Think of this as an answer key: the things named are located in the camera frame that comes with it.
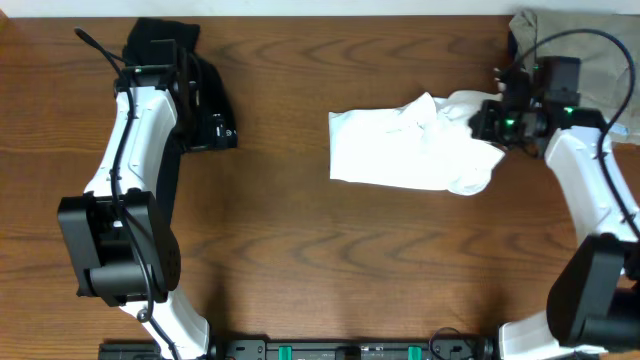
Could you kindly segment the white t-shirt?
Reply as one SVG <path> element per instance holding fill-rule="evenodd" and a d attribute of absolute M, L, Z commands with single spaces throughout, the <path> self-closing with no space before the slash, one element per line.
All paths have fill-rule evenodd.
<path fill-rule="evenodd" d="M 505 152 L 472 137 L 469 121 L 500 94 L 424 93 L 398 108 L 328 114 L 332 180 L 473 196 Z"/>

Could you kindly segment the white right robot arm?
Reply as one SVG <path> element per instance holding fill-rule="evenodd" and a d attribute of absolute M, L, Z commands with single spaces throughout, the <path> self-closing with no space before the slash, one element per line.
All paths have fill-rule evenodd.
<path fill-rule="evenodd" d="M 602 114 L 546 104 L 508 107 L 486 100 L 470 120 L 476 139 L 501 145 L 543 143 L 544 161 L 560 184 L 578 248 L 546 300 L 546 308 L 502 325 L 502 359 L 561 359 L 639 347 L 639 207 L 610 151 Z"/>

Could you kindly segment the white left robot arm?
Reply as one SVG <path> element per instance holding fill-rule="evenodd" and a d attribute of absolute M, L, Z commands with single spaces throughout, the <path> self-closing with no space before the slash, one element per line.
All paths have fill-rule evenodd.
<path fill-rule="evenodd" d="M 169 91 L 138 87 L 118 93 L 116 104 L 98 170 L 82 195 L 58 207 L 77 294 L 141 321 L 165 359 L 213 358 L 210 325 L 179 285 L 181 254 L 170 224 L 182 154 L 236 147 L 234 121 L 207 113 L 193 138 L 182 140 Z"/>

